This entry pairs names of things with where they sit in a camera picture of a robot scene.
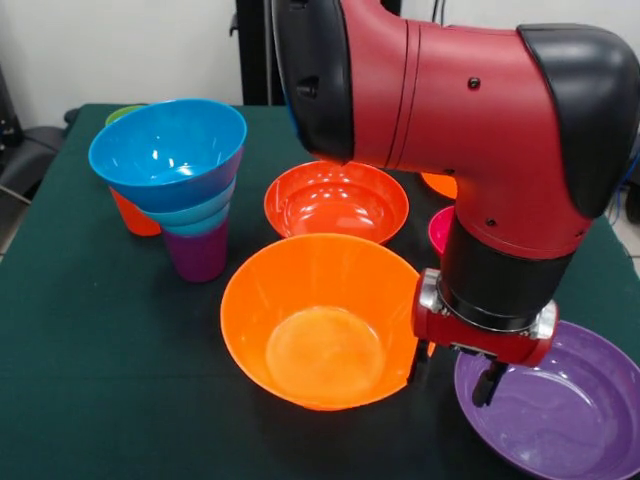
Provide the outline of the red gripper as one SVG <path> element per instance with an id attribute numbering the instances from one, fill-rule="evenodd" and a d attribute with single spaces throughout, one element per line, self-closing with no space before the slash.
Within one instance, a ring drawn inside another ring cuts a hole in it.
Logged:
<path id="1" fill-rule="evenodd" d="M 459 316 L 440 293 L 441 275 L 425 269 L 418 280 L 412 309 L 412 329 L 418 342 L 414 351 L 408 384 L 424 384 L 429 373 L 431 343 L 443 347 L 461 347 L 494 358 L 473 389 L 472 402 L 489 406 L 507 371 L 507 364 L 537 366 L 552 346 L 559 324 L 557 304 L 549 302 L 533 323 L 521 331 L 501 331 L 473 324 Z"/>

